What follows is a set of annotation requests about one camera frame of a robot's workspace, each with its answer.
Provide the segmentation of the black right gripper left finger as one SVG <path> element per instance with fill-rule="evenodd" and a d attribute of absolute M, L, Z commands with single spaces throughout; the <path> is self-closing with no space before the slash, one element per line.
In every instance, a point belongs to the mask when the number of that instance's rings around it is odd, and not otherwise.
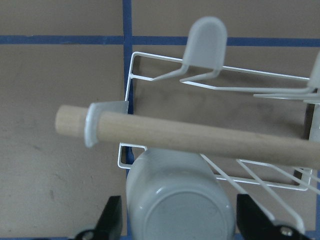
<path fill-rule="evenodd" d="M 119 240 L 122 232 L 122 198 L 110 196 L 93 229 L 79 232 L 75 240 Z"/>

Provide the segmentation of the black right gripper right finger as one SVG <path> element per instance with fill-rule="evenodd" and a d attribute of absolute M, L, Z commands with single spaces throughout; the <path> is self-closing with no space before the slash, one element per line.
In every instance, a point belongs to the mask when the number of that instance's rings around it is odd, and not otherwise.
<path fill-rule="evenodd" d="M 236 197 L 236 224 L 245 240 L 308 240 L 294 227 L 275 224 L 248 194 Z"/>

